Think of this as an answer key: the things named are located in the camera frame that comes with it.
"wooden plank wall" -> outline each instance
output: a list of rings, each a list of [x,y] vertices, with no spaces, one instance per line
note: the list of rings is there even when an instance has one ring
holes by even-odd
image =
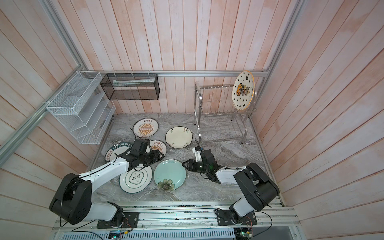
[[[308,239],[384,236],[384,1],[308,1],[253,122]]]
[[[75,68],[38,0],[0,1],[0,144]],[[93,148],[78,144],[52,115],[43,119],[0,168],[2,239],[45,239],[61,178],[84,172]]]
[[[297,0],[52,2],[90,70],[263,70]],[[235,78],[159,78],[159,100],[114,101],[116,111],[193,112],[195,80]]]

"marble countertop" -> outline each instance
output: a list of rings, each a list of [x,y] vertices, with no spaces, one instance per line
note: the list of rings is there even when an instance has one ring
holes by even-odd
[[[98,157],[95,167],[105,163],[104,157],[110,147],[119,142],[133,142],[134,135],[131,127],[142,118],[153,118],[159,123],[159,130],[150,140],[165,141],[166,132],[176,126],[189,128],[194,138],[197,138],[197,126],[193,124],[193,114],[186,113],[130,113],[119,114],[116,116],[112,129],[106,140],[105,145]],[[184,162],[194,159],[192,148],[196,147],[193,140],[190,145],[182,149],[175,149],[167,145],[166,159],[175,159]],[[265,171],[265,166],[261,158],[260,150],[257,147],[255,136],[252,130],[249,131],[243,145],[239,140],[226,142],[213,142],[202,144],[204,149],[211,149],[219,165],[228,167],[246,166],[251,162],[258,164]],[[159,163],[151,165],[154,171]],[[185,182],[174,191],[166,192],[159,189],[154,180],[147,188],[141,192],[130,194],[119,186],[119,177],[112,179],[99,187],[92,195],[93,201],[100,202],[133,202],[133,201],[236,201],[241,198],[242,193],[237,185],[217,184],[210,180],[203,179],[199,173],[188,172]]]

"cream plate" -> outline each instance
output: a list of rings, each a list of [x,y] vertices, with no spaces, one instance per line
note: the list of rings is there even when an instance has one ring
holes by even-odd
[[[167,145],[160,140],[151,140],[150,142],[152,150],[159,150],[164,156],[167,154]]]
[[[252,101],[255,92],[255,81],[249,71],[243,71],[237,76],[232,90],[232,101],[237,110],[246,109]]]
[[[121,142],[113,147],[111,147],[107,153],[105,154],[105,161],[114,161],[116,159],[116,155],[122,154],[127,149],[131,148],[133,145],[131,142]]]
[[[168,130],[166,142],[174,148],[183,148],[192,142],[192,132],[186,127],[174,127]]]
[[[140,192],[146,188],[152,179],[151,167],[142,168],[143,165],[139,164],[135,169],[120,175],[120,187],[128,193]]]
[[[150,137],[153,134],[155,134],[158,129],[159,129],[159,124],[155,119],[152,119],[152,118],[141,119],[137,121],[137,123],[135,123],[135,125],[133,126],[133,131],[140,138]]]

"black mounting plate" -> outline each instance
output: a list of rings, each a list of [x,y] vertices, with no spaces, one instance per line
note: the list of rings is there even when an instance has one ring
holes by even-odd
[[[124,214],[124,223],[123,223],[123,226],[122,228],[136,228],[137,227],[137,222],[139,220],[139,212],[123,212]],[[112,228],[109,224],[108,224],[108,221],[104,221],[104,220],[99,220],[99,222],[97,223],[97,227],[98,229],[105,229],[105,228]]]
[[[233,226],[236,225],[232,222],[230,216],[230,210],[217,210],[218,215],[222,217],[217,217],[217,225],[219,226]],[[243,217],[244,222],[242,225],[257,225],[256,215],[254,212],[250,212]]]

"black wire basket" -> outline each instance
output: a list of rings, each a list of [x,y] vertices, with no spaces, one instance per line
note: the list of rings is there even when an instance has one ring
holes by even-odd
[[[158,100],[157,74],[107,73],[100,83],[109,100]]]

